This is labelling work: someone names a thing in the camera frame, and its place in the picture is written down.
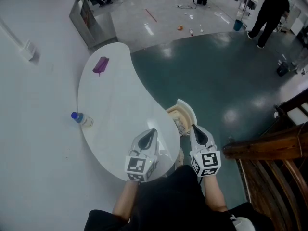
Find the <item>shoe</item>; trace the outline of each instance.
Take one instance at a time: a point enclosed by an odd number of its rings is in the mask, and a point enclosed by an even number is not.
[[[176,170],[178,167],[182,166],[184,162],[184,152],[182,148],[180,148],[179,155],[174,163],[174,169]]]
[[[249,32],[247,32],[247,36],[248,36],[248,38],[249,38],[250,40],[252,40],[252,38],[249,36]]]

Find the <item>black shirt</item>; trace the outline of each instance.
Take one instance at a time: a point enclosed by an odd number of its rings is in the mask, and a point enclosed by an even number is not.
[[[228,212],[212,211],[189,166],[182,166],[168,178],[139,186],[130,222],[101,210],[92,210],[85,231],[236,231],[231,214],[248,218],[256,231],[272,231],[271,220],[256,212],[250,203]]]
[[[273,19],[279,20],[285,11],[290,12],[288,0],[265,0],[260,10],[260,12],[270,15]]]

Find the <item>floor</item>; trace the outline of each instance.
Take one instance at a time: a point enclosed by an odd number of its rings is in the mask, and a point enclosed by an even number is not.
[[[308,76],[276,73],[282,54],[290,62],[301,44],[291,34],[273,33],[266,47],[245,32],[207,34],[179,39],[131,55],[136,72],[163,108],[186,101],[198,124],[209,130],[218,148],[259,136],[274,121],[274,105],[308,88]],[[185,163],[190,163],[189,138],[181,140]],[[234,160],[222,155],[217,174],[229,208],[246,201]]]
[[[190,37],[189,29],[193,30],[193,36],[233,31],[239,4],[234,0],[208,0],[206,6],[180,9],[177,5],[182,8],[195,5],[192,0],[123,1],[101,8],[95,5],[94,15],[111,12],[118,40],[127,44],[131,52]],[[183,25],[182,31],[177,30],[179,25]]]

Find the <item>plastic bottle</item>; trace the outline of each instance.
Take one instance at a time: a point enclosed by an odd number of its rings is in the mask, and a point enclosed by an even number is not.
[[[87,115],[79,112],[73,112],[71,114],[71,117],[80,125],[82,125],[83,127],[92,127],[93,126],[93,119],[91,117],[88,117]]]

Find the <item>blue bucket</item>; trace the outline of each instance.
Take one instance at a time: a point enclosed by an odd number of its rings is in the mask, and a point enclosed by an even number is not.
[[[242,27],[243,23],[240,20],[235,20],[233,29],[235,31],[239,31]]]

